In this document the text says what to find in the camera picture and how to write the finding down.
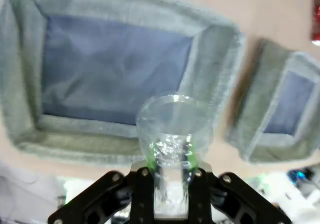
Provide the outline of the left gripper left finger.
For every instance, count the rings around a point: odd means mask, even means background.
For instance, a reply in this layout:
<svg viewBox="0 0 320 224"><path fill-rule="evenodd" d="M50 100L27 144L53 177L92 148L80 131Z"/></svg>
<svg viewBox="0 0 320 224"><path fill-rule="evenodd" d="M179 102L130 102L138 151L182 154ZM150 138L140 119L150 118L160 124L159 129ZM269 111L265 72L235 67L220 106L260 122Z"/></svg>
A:
<svg viewBox="0 0 320 224"><path fill-rule="evenodd" d="M128 223L154 223L154 180L139 161L127 175L112 170L51 214L48 223L106 223L130 206Z"/></svg>

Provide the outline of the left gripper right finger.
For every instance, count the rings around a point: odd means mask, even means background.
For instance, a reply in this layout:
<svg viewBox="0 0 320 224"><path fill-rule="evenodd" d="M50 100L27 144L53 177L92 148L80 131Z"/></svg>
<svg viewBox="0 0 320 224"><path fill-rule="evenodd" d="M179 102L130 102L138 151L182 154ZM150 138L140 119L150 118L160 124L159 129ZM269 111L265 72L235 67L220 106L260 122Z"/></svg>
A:
<svg viewBox="0 0 320 224"><path fill-rule="evenodd" d="M200 162L189 185L188 223L214 223L212 208L232 223L292 223L291 219L232 172L215 176Z"/></svg>

